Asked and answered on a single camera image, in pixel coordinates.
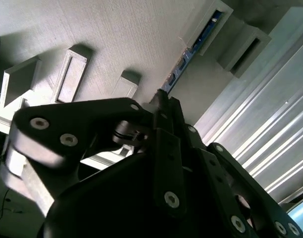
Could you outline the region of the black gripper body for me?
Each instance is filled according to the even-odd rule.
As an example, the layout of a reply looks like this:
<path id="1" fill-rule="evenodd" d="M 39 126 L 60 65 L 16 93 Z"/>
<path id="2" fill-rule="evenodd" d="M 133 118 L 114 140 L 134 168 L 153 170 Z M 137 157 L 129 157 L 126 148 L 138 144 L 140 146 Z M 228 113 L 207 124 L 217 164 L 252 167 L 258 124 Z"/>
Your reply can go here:
<path id="1" fill-rule="evenodd" d="M 191 173 L 174 154 L 130 156 L 60 195 L 42 237 L 213 238 L 200 229 Z"/>

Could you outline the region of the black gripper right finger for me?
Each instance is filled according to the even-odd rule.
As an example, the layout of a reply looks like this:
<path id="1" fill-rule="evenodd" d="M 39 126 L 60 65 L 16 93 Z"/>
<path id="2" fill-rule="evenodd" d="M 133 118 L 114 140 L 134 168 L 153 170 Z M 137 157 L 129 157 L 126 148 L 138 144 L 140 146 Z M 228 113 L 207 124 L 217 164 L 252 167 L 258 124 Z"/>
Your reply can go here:
<path id="1" fill-rule="evenodd" d="M 169 100 L 173 128 L 182 138 L 182 162 L 192 170 L 192 196 L 204 235 L 215 238 L 303 238 L 303 231 L 282 207 L 219 143 L 205 146 L 186 124 L 179 100 Z M 200 207 L 200 183 L 204 197 Z"/>

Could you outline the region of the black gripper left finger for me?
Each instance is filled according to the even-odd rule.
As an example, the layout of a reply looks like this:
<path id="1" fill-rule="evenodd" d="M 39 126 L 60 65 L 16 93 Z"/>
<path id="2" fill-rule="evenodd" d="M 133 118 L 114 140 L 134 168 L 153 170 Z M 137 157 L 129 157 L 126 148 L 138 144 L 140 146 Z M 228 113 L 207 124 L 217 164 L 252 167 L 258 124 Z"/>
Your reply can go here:
<path id="1" fill-rule="evenodd" d="M 180 217 L 186 196 L 173 110 L 164 91 L 147 108 L 130 98 L 29 107 L 14 115 L 10 148 L 25 158 L 20 177 L 46 216 L 92 198 L 115 210 L 137 207 Z M 123 145 L 133 147 L 131 156 L 78 178 L 82 159 Z"/>

